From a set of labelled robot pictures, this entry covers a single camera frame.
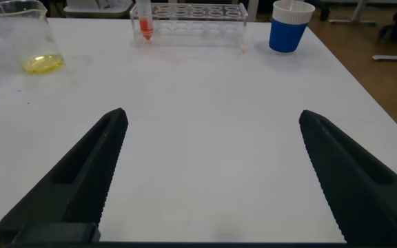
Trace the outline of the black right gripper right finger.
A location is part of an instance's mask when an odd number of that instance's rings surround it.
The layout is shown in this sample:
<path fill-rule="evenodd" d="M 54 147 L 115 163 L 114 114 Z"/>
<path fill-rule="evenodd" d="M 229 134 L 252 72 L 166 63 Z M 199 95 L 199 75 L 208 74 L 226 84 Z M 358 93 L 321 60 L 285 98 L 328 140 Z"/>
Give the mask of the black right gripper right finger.
<path fill-rule="evenodd" d="M 299 117 L 305 148 L 349 245 L 397 245 L 397 174 L 324 116 Z"/>

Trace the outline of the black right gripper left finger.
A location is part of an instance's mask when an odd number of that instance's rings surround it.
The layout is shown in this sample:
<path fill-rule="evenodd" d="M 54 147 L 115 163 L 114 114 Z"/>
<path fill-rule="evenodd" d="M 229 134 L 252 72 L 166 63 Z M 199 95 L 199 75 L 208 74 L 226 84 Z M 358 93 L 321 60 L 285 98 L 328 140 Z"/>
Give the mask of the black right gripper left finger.
<path fill-rule="evenodd" d="M 0 243 L 89 243 L 102 217 L 128 119 L 103 115 L 1 219 Z"/>

